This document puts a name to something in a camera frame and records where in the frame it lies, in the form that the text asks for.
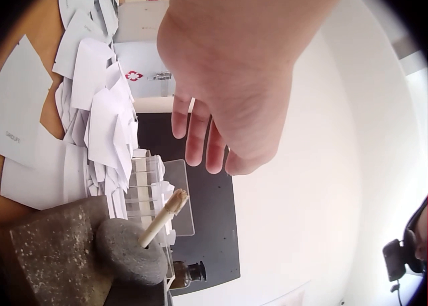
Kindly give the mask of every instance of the cable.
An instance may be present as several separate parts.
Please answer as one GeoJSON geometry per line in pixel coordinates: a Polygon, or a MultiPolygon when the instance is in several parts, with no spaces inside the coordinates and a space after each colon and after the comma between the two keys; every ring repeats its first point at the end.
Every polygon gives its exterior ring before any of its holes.
{"type": "Polygon", "coordinates": [[[398,297],[399,297],[399,303],[400,303],[400,306],[403,306],[402,303],[401,303],[401,298],[400,298],[400,282],[399,282],[399,280],[397,280],[397,285],[399,286],[398,289],[397,289],[397,294],[398,294],[398,297]]]}
{"type": "Polygon", "coordinates": [[[399,296],[400,306],[403,306],[402,302],[401,302],[401,298],[400,298],[400,281],[399,280],[397,280],[397,283],[391,287],[390,291],[391,291],[391,293],[393,293],[394,291],[397,291],[397,294],[399,296]]]}

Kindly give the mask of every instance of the red logo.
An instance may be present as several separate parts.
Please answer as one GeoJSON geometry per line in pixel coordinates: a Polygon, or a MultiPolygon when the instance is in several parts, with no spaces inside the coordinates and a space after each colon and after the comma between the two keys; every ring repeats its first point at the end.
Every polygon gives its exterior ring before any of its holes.
{"type": "Polygon", "coordinates": [[[142,74],[135,72],[135,71],[129,71],[127,74],[125,74],[125,78],[131,81],[137,81],[138,79],[144,77],[142,74]]]}

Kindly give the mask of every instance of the finger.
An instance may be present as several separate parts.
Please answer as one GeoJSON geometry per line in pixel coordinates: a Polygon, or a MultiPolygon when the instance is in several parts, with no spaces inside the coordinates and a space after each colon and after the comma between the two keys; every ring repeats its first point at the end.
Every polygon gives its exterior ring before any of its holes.
{"type": "Polygon", "coordinates": [[[217,130],[214,120],[211,120],[210,132],[208,135],[205,167],[212,174],[219,173],[223,168],[224,148],[226,143],[217,130]]]}
{"type": "Polygon", "coordinates": [[[173,135],[181,139],[186,135],[189,105],[192,98],[187,95],[174,95],[173,112],[171,114],[171,128],[173,135]]]}
{"type": "Polygon", "coordinates": [[[256,170],[261,164],[257,160],[246,160],[240,158],[233,151],[229,151],[224,165],[224,170],[231,176],[248,175],[256,170]]]}
{"type": "Polygon", "coordinates": [[[202,101],[195,100],[186,141],[185,156],[189,166],[195,167],[202,161],[205,134],[207,132],[210,115],[207,105],[202,101]]]}

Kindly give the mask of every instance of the bottle neck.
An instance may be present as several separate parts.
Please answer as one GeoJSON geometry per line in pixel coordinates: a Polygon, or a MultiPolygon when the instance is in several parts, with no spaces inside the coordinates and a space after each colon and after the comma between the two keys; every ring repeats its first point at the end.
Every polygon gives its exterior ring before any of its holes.
{"type": "Polygon", "coordinates": [[[188,268],[189,268],[189,274],[190,274],[192,282],[198,281],[198,280],[199,281],[201,281],[201,280],[206,281],[205,267],[204,267],[203,263],[201,263],[200,265],[198,263],[191,264],[188,266],[188,268]]]}

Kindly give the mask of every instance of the brown glass bottle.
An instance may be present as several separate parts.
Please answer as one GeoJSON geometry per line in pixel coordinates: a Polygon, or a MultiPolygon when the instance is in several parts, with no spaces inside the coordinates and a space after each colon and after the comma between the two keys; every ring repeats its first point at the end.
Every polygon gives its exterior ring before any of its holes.
{"type": "Polygon", "coordinates": [[[174,279],[170,289],[186,288],[194,281],[207,281],[207,274],[203,262],[192,265],[186,265],[184,262],[174,262],[174,271],[176,279],[174,279]]]}

